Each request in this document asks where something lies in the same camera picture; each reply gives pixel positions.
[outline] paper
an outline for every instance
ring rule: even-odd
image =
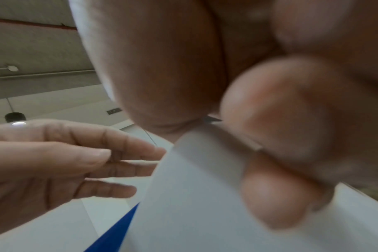
[[[245,208],[246,146],[214,125],[184,135],[156,169],[121,252],[378,252],[378,203],[340,185],[302,226],[271,232]]]

